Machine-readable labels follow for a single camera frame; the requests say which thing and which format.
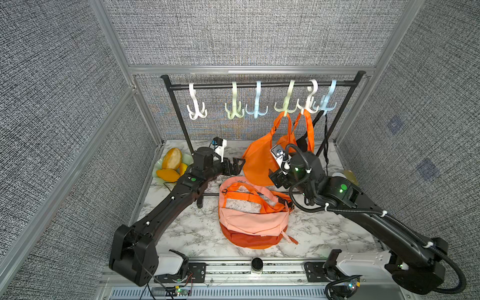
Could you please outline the orange sling bag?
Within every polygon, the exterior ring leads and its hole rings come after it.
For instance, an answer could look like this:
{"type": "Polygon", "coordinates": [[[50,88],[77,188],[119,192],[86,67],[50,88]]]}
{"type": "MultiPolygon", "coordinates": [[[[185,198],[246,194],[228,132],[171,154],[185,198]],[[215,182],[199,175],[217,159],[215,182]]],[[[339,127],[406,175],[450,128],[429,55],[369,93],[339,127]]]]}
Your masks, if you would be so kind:
{"type": "Polygon", "coordinates": [[[306,132],[301,137],[294,138],[293,141],[301,151],[313,152],[315,150],[315,130],[310,112],[304,111],[303,113],[300,112],[297,115],[297,118],[294,122],[293,132],[295,132],[302,119],[305,120],[306,132]]]}
{"type": "Polygon", "coordinates": [[[277,245],[283,238],[295,245],[298,241],[287,234],[289,202],[271,201],[245,192],[224,191],[219,197],[219,223],[223,235],[234,245],[254,250],[265,250],[277,245]],[[247,201],[261,206],[258,213],[228,208],[229,200],[247,201]]]}
{"type": "Polygon", "coordinates": [[[295,134],[292,132],[292,122],[290,115],[281,112],[275,119],[273,126],[265,136],[252,142],[245,153],[243,159],[246,162],[243,165],[243,172],[247,180],[258,186],[273,186],[273,182],[269,178],[269,170],[273,172],[279,170],[279,166],[271,154],[273,146],[273,136],[277,129],[280,127],[281,121],[287,120],[287,135],[281,137],[277,145],[280,145],[283,149],[292,143],[296,144],[295,134]]]}

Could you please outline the pink and red sling bag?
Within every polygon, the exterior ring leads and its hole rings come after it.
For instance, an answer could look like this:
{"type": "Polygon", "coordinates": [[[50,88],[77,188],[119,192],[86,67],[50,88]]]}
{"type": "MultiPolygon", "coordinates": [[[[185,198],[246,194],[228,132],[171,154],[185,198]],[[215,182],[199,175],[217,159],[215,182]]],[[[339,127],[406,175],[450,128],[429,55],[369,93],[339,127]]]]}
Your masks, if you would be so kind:
{"type": "Polygon", "coordinates": [[[219,187],[219,221],[228,230],[247,235],[278,236],[286,233],[293,210],[287,194],[255,185],[244,176],[231,177],[219,187]],[[227,207],[229,200],[247,201],[261,206],[259,213],[227,207]]]}

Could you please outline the black sling bag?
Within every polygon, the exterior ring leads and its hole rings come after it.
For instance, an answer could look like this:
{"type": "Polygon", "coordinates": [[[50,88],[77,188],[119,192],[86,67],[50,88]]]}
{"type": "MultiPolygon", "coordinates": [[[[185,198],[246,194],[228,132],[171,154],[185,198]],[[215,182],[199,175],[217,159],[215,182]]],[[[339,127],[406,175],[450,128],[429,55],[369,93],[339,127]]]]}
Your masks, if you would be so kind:
{"type": "Polygon", "coordinates": [[[317,151],[317,156],[320,153],[323,153],[324,160],[326,163],[326,168],[329,165],[329,157],[328,157],[328,138],[329,136],[329,128],[328,128],[328,115],[325,114],[320,115],[318,114],[314,119],[311,119],[311,115],[309,112],[305,112],[303,116],[306,119],[306,132],[296,140],[297,146],[300,148],[301,151],[310,151],[313,152],[315,150],[315,141],[314,141],[314,128],[316,123],[320,120],[321,117],[324,117],[324,139],[322,140],[321,149],[317,151]]]}

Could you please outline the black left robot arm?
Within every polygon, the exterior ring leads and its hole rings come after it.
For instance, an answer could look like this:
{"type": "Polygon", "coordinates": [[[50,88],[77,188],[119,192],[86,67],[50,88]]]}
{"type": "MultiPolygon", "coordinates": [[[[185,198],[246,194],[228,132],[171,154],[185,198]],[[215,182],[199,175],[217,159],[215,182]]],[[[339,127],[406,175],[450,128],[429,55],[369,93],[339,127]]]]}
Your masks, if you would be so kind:
{"type": "Polygon", "coordinates": [[[158,254],[157,243],[171,223],[203,197],[209,182],[219,175],[239,175],[245,164],[244,159],[222,157],[209,147],[199,147],[192,157],[193,163],[159,205],[114,233],[109,268],[138,286],[145,286],[156,275],[186,276],[188,257],[178,251],[158,254]]]}

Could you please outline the pale green hook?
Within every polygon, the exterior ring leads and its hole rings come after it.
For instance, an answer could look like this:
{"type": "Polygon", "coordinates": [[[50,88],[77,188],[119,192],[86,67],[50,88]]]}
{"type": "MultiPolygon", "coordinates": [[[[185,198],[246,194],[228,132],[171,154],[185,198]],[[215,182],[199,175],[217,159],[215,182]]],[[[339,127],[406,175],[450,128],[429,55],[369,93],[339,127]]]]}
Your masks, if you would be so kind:
{"type": "Polygon", "coordinates": [[[238,101],[238,86],[236,82],[232,82],[232,106],[228,109],[228,104],[224,104],[227,118],[233,120],[235,118],[244,118],[245,110],[241,107],[241,101],[238,101]]]}
{"type": "Polygon", "coordinates": [[[295,80],[289,82],[286,96],[284,97],[283,104],[281,107],[278,107],[277,102],[274,104],[274,110],[281,114],[282,117],[286,117],[288,114],[294,113],[297,110],[297,107],[290,109],[290,100],[295,87],[295,80]]]}

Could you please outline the light blue hook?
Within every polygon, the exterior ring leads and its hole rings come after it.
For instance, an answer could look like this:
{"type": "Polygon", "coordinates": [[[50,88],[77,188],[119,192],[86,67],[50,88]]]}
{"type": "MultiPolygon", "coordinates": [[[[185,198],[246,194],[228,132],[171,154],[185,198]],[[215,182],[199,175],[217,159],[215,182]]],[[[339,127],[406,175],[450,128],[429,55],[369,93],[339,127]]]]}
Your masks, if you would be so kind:
{"type": "Polygon", "coordinates": [[[333,79],[331,81],[331,85],[329,87],[328,93],[322,97],[322,100],[319,105],[319,110],[323,112],[322,114],[323,116],[326,116],[328,112],[336,108],[337,102],[335,102],[335,104],[331,107],[328,106],[328,103],[335,92],[336,84],[337,84],[337,81],[333,79]]]}
{"type": "Polygon", "coordinates": [[[249,111],[248,105],[245,106],[246,114],[253,116],[254,119],[258,119],[260,116],[265,116],[268,113],[268,106],[266,106],[265,112],[260,111],[260,96],[261,96],[261,81],[257,81],[253,110],[249,111]]]}

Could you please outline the white hook far left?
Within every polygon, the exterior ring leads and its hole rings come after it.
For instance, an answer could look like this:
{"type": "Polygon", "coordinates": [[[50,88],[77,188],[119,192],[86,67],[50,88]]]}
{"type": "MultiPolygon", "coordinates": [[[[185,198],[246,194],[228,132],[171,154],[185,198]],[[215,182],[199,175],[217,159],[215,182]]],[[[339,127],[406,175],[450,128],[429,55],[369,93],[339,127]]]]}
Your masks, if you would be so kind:
{"type": "Polygon", "coordinates": [[[205,108],[205,104],[202,102],[202,106],[200,107],[198,99],[196,97],[196,90],[194,88],[194,84],[191,82],[189,83],[189,94],[193,101],[193,108],[191,109],[189,105],[187,105],[187,110],[189,113],[189,118],[191,120],[197,120],[198,118],[206,118],[208,115],[208,111],[205,108]]]}

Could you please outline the white hook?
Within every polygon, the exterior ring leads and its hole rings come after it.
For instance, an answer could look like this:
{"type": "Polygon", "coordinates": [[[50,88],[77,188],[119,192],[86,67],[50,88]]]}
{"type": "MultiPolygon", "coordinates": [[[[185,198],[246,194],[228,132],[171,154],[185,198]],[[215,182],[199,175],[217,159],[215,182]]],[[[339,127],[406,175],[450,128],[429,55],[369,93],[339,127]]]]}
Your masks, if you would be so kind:
{"type": "Polygon", "coordinates": [[[319,111],[318,108],[315,109],[313,107],[313,105],[315,103],[314,102],[314,95],[318,91],[318,82],[315,79],[311,79],[310,82],[311,82],[312,85],[307,87],[307,90],[308,90],[309,94],[306,98],[305,105],[301,106],[299,99],[297,100],[297,104],[296,104],[297,109],[300,110],[300,113],[302,115],[304,115],[306,111],[310,114],[315,114],[319,111]]]}
{"type": "Polygon", "coordinates": [[[200,107],[198,99],[196,97],[196,90],[194,88],[194,84],[191,82],[189,83],[189,94],[193,101],[193,108],[191,109],[189,105],[187,105],[187,110],[189,113],[189,118],[191,120],[197,120],[198,118],[206,118],[208,115],[208,111],[205,108],[205,104],[202,102],[202,106],[200,107]]]}

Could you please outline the pale green hook right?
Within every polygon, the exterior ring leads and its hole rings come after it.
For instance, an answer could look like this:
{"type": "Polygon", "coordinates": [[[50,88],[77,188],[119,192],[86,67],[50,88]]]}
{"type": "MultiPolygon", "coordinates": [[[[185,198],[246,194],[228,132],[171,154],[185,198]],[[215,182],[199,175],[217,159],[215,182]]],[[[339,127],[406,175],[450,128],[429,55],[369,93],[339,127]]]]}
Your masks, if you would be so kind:
{"type": "Polygon", "coordinates": [[[274,104],[274,110],[281,114],[282,117],[286,117],[288,114],[294,113],[297,110],[297,107],[290,109],[290,100],[295,87],[295,80],[289,82],[286,96],[284,97],[283,104],[281,107],[278,107],[277,102],[274,104]]]}

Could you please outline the white hook right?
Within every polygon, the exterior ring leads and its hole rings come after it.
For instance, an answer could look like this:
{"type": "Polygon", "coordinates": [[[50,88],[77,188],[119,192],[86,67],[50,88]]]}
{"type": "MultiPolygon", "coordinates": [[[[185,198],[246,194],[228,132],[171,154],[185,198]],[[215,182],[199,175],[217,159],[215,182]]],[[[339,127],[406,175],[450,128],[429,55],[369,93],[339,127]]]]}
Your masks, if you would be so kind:
{"type": "Polygon", "coordinates": [[[305,105],[301,106],[299,99],[297,100],[297,104],[296,104],[297,109],[300,110],[300,113],[302,115],[304,115],[306,111],[310,114],[315,114],[319,111],[318,108],[315,109],[313,107],[313,105],[315,103],[314,102],[314,95],[318,91],[318,82],[315,79],[311,79],[310,82],[311,82],[312,85],[307,87],[307,90],[308,90],[309,94],[306,98],[305,105]]]}

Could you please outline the light blue hook far right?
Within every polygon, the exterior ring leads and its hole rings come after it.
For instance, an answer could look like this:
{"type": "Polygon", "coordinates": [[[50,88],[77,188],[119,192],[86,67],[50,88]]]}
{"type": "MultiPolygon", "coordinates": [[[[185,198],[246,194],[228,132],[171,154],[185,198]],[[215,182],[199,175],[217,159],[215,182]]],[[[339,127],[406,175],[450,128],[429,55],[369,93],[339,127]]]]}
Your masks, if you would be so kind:
{"type": "Polygon", "coordinates": [[[331,107],[328,106],[328,103],[335,92],[336,84],[337,84],[337,81],[333,79],[331,81],[331,85],[329,87],[328,93],[322,97],[322,100],[319,105],[319,110],[323,112],[322,114],[323,116],[326,116],[328,112],[336,108],[337,102],[335,102],[335,104],[331,107]]]}

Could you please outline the yellow fruit piece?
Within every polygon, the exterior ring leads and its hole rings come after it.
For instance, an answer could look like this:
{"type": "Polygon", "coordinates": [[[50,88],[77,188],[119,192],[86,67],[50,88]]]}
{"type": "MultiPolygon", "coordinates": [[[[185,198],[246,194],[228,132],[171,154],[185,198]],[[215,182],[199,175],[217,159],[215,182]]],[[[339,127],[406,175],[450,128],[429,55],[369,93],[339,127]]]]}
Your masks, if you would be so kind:
{"type": "Polygon", "coordinates": [[[179,169],[178,169],[178,173],[180,176],[184,175],[186,170],[188,168],[188,165],[186,163],[181,163],[180,166],[179,166],[179,169]]]}

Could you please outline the tin can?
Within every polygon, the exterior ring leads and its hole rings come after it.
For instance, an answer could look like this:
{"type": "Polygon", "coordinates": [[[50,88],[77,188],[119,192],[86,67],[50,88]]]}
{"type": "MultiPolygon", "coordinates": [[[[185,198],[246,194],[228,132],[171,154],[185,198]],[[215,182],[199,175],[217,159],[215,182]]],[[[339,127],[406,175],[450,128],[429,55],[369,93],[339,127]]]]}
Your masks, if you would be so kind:
{"type": "Polygon", "coordinates": [[[332,174],[332,177],[347,178],[342,172],[335,172],[332,174]]]}

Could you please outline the black knob on rail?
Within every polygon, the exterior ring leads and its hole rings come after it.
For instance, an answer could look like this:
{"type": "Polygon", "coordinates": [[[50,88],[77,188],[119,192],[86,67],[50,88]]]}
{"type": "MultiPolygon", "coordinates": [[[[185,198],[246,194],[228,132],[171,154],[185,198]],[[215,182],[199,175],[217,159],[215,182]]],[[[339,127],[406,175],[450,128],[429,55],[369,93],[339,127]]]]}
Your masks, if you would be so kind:
{"type": "Polygon", "coordinates": [[[263,272],[264,262],[260,257],[251,260],[251,273],[260,275],[263,272]]]}

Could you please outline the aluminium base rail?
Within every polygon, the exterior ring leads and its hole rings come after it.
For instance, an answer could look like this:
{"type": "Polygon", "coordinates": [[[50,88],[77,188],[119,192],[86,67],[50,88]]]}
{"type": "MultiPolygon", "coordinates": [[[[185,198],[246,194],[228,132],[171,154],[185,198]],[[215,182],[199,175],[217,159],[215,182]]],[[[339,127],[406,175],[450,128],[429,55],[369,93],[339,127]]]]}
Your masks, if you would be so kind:
{"type": "MultiPolygon", "coordinates": [[[[203,282],[182,284],[185,292],[176,291],[176,300],[323,300],[326,281],[310,282],[307,263],[319,275],[324,261],[313,258],[263,258],[263,269],[254,272],[250,257],[194,257],[192,263],[205,265],[203,282]]],[[[166,300],[161,285],[151,282],[138,287],[124,277],[105,269],[94,296],[96,300],[166,300]]]]}

